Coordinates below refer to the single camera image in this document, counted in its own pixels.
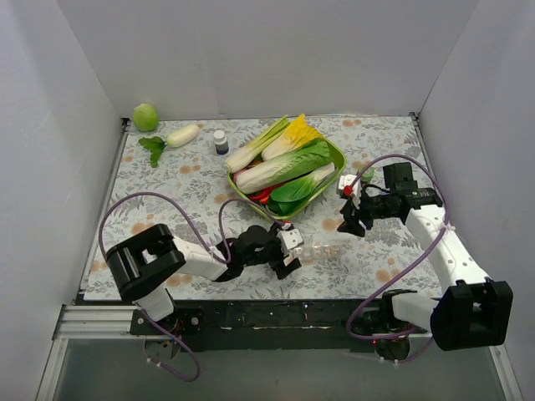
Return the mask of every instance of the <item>plastic bottle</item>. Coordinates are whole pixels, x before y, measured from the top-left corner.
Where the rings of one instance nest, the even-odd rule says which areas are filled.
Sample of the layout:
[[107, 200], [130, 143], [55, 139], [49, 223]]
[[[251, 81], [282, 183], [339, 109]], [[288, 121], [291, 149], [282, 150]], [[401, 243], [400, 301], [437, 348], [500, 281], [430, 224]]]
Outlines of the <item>plastic bottle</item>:
[[220, 129], [214, 132], [214, 144], [218, 155], [226, 155], [228, 153], [227, 136]]

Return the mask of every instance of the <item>white radish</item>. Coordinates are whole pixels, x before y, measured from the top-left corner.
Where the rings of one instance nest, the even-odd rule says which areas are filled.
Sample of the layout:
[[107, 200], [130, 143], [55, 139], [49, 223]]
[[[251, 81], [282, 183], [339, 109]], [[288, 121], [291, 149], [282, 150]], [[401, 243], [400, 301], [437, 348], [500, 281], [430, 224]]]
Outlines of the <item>white radish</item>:
[[187, 144], [190, 140], [195, 139], [198, 133], [199, 127], [194, 124], [189, 124], [171, 132], [169, 135], [167, 135], [166, 141], [171, 148], [179, 148]]

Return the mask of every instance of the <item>white bottle cap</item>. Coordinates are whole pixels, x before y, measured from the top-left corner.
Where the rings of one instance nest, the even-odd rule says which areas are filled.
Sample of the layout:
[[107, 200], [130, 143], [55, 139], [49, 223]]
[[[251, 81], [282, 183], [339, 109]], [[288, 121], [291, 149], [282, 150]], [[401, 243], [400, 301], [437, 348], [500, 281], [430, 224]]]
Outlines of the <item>white bottle cap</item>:
[[227, 142], [227, 137], [223, 131], [218, 129], [214, 132], [214, 141], [216, 142], [216, 145], [224, 145]]

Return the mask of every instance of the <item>yellow leafy vegetable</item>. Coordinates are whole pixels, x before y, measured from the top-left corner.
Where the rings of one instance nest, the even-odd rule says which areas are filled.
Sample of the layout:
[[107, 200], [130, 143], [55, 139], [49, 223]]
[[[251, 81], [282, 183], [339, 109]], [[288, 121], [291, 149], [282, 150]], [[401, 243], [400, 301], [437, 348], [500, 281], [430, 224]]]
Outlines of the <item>yellow leafy vegetable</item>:
[[311, 140], [323, 138], [317, 129], [309, 127], [304, 114], [299, 115], [266, 149], [262, 151], [262, 158], [270, 160], [306, 145]]

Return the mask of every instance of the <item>floral pattern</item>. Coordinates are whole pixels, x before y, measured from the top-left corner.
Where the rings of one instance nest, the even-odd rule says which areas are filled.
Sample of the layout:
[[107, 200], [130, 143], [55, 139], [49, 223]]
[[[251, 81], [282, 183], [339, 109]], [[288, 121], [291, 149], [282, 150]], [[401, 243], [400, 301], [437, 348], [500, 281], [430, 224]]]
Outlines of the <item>floral pattern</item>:
[[[203, 238], [217, 244], [217, 212], [223, 201], [236, 196], [227, 183], [226, 156], [216, 154], [212, 134], [227, 133], [231, 152], [260, 134], [274, 119], [215, 119], [204, 121], [162, 121], [155, 133], [165, 138], [186, 124], [198, 124], [199, 135], [179, 149], [166, 149], [160, 166], [150, 167], [149, 154], [139, 144], [141, 133], [130, 128], [110, 205], [125, 195], [152, 190], [168, 195], [186, 209]], [[408, 117], [321, 116], [308, 118], [325, 137], [344, 151], [348, 164], [344, 173], [354, 173], [364, 163], [381, 155], [401, 153], [424, 163], [412, 121]], [[429, 185], [424, 174], [414, 168], [420, 185]], [[383, 185], [381, 168], [373, 181]], [[247, 267], [229, 282], [210, 282], [202, 277], [175, 274], [166, 287], [175, 299], [299, 299], [367, 297], [418, 257], [421, 249], [400, 221], [376, 221], [365, 238], [336, 231], [342, 222], [339, 210], [344, 204], [331, 186], [310, 206], [296, 215], [293, 224], [301, 231], [307, 246], [337, 245], [338, 259], [303, 261], [303, 266], [279, 281], [268, 266]], [[104, 230], [106, 249], [157, 224], [167, 224], [175, 235], [187, 241], [196, 238], [181, 214], [163, 200], [148, 196], [133, 199], [115, 211]], [[237, 236], [250, 225], [269, 227], [251, 208], [230, 204], [224, 212], [229, 236]], [[438, 279], [425, 261], [394, 288], [417, 290], [435, 297], [441, 293]], [[110, 269], [97, 250], [84, 298], [89, 301], [119, 300]]]

